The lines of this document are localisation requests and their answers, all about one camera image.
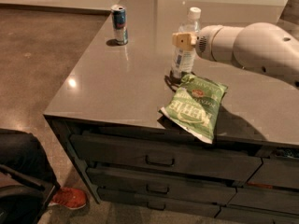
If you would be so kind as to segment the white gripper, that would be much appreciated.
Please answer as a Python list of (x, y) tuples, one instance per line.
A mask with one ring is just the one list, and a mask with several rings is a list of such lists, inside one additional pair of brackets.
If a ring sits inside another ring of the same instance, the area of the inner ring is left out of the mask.
[(214, 61), (212, 44), (216, 34), (222, 29), (221, 25), (204, 27), (196, 36), (193, 33), (173, 33), (172, 44), (179, 49), (191, 51), (195, 48), (197, 55), (205, 60)]

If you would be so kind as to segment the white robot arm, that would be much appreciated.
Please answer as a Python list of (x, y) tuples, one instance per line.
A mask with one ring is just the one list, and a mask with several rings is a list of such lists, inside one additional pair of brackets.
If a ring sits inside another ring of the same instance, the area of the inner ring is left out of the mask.
[(197, 34), (173, 33), (172, 44), (184, 51), (194, 49), (204, 60), (227, 63), (299, 88), (299, 40), (274, 24), (210, 25)]

